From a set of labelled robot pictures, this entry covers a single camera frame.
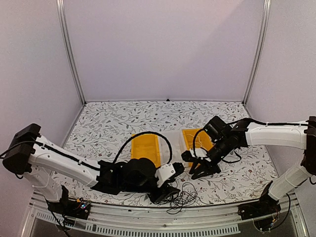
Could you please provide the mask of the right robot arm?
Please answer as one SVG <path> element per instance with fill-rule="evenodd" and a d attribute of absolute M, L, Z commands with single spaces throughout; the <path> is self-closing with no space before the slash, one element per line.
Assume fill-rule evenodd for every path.
<path fill-rule="evenodd" d="M 182 159 L 191 162 L 193 179 L 220 173 L 218 163 L 235 149 L 267 145 L 292 147 L 303 150 L 303 159 L 280 177 L 271 181 L 255 205 L 259 215 L 266 215 L 288 192 L 316 174 L 316 118 L 301 122 L 260 122 L 243 118 L 226 123 L 213 117 L 200 132 L 205 132 L 214 144 L 198 157 L 192 148 L 182 153 Z"/>

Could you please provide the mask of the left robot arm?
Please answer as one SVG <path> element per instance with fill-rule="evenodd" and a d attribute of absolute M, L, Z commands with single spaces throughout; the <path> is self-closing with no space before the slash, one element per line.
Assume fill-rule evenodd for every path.
<path fill-rule="evenodd" d="M 31 123 L 18 131 L 0 158 L 8 171 L 24 176 L 62 214 L 70 214 L 74 208 L 73 203 L 68 200 L 67 189 L 56 184 L 47 173 L 48 170 L 105 194 L 146 193 L 151 202 L 161 202 L 179 193 L 179 189 L 170 183 L 184 172 L 180 162 L 172 163 L 168 160 L 159 167 L 148 158 L 89 163 L 87 159 L 51 143 L 41 135 L 40 129 L 40 125 Z"/>

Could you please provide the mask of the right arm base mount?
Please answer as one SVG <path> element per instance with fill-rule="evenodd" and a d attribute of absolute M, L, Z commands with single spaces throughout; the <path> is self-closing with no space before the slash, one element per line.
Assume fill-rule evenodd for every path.
<path fill-rule="evenodd" d="M 270 197 L 268 192 L 269 187 L 265 187 L 258 201 L 239 205 L 237 212 L 242 220 L 269 215 L 267 218 L 254 222 L 256 229 L 262 232 L 270 231 L 274 227 L 281 211 L 278 200 Z"/>

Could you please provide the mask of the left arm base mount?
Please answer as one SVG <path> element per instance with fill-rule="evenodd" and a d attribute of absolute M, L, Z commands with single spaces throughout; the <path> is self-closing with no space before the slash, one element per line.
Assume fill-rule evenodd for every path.
<path fill-rule="evenodd" d="M 90 214 L 91 201 L 79 199 L 69 199 L 69 191 L 62 187 L 61 197 L 57 201 L 48 201 L 48 210 L 66 217 L 74 217 L 87 220 Z"/>

